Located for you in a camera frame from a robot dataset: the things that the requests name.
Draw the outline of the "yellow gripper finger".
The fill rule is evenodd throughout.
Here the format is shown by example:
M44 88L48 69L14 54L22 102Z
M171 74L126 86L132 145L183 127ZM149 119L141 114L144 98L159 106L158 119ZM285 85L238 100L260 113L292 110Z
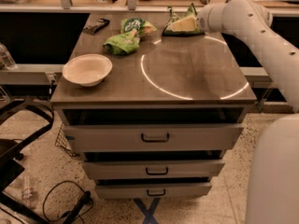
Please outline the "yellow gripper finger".
M194 16L187 16L170 24L174 32L192 32L197 29L197 19Z

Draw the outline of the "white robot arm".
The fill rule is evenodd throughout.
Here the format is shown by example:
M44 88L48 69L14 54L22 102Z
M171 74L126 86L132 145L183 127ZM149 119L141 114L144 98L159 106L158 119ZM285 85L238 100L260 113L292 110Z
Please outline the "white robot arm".
M271 29L272 14L250 0L209 4L170 24L175 32L232 35L254 54L293 113L260 136L251 161L246 224L299 224L299 50Z

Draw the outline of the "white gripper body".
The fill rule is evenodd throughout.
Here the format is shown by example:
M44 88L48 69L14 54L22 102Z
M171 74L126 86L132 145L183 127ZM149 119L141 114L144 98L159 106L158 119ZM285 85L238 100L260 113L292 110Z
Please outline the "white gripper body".
M199 26L205 32L223 32L225 4L209 4L198 12Z

